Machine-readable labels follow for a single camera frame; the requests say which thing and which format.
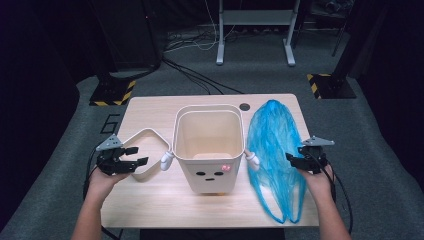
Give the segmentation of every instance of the human arm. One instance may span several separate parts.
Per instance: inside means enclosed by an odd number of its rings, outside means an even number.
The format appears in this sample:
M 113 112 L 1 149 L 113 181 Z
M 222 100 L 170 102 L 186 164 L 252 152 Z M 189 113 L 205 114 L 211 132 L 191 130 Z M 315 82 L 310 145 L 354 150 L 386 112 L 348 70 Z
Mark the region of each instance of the human arm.
M 101 216 L 100 209 L 116 183 L 128 177 L 129 174 L 117 174 L 108 176 L 94 169 L 90 185 L 81 207 L 78 220 L 72 235 L 73 240 L 101 239 Z
M 325 170 L 330 177 L 333 176 L 330 165 L 327 165 Z M 352 239 L 331 196 L 331 185 L 327 175 L 311 174 L 300 169 L 298 171 L 305 178 L 317 206 L 320 238 L 322 240 Z

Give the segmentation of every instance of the forearm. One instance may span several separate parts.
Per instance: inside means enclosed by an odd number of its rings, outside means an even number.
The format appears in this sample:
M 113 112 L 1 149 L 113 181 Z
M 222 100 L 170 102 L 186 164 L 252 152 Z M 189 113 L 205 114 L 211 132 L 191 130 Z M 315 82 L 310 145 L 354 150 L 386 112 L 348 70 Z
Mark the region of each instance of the forearm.
M 316 205 L 321 240 L 351 239 L 331 196 L 317 199 Z
M 73 240 L 101 239 L 101 207 L 101 202 L 88 198 L 84 201 L 72 235 Z

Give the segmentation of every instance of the pink sticker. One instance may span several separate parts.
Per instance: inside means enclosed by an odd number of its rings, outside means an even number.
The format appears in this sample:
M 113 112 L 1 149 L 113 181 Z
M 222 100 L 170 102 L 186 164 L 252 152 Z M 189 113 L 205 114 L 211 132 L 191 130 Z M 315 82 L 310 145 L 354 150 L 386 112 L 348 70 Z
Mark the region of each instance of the pink sticker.
M 221 170 L 224 172 L 229 172 L 231 171 L 231 166 L 230 165 L 222 165 Z

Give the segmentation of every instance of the gray carpet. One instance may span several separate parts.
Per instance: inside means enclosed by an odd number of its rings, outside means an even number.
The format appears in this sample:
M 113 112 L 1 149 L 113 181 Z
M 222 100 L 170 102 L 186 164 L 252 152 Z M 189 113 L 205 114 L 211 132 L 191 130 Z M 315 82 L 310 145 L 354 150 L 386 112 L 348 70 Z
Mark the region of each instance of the gray carpet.
M 424 239 L 423 192 L 382 138 L 357 82 L 348 79 L 356 99 L 316 100 L 312 94 L 306 74 L 331 73 L 343 46 L 336 57 L 331 57 L 334 35 L 305 32 L 294 50 L 296 67 L 288 67 L 281 44 L 280 35 L 239 38 L 227 43 L 223 66 L 215 65 L 217 45 L 209 51 L 184 48 L 166 53 L 165 57 L 244 93 L 295 94 L 310 134 L 336 142 L 325 150 L 349 194 L 353 238 Z M 80 103 L 68 129 L 0 239 L 70 238 L 82 204 L 82 183 L 90 152 L 109 136 L 100 133 L 109 114 L 119 114 L 113 118 L 118 130 L 126 109 L 89 106 L 97 83 L 92 77 L 78 84 Z M 219 94 L 210 89 L 212 94 Z M 221 89 L 225 94 L 236 94 Z M 205 94 L 204 89 L 162 64 L 156 72 L 137 80 L 131 97 Z M 339 188 L 337 196 L 348 225 Z M 286 229 L 286 239 L 318 238 L 317 228 Z M 138 239 L 138 230 L 125 230 L 122 239 Z

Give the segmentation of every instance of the white plastic bucket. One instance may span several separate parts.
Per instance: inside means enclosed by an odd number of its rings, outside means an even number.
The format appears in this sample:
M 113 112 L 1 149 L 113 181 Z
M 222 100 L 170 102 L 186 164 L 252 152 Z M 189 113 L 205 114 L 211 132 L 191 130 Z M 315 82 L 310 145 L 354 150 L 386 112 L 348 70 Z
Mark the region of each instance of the white plastic bucket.
M 177 113 L 173 152 L 194 192 L 232 191 L 244 148 L 242 116 L 235 106 L 195 105 Z

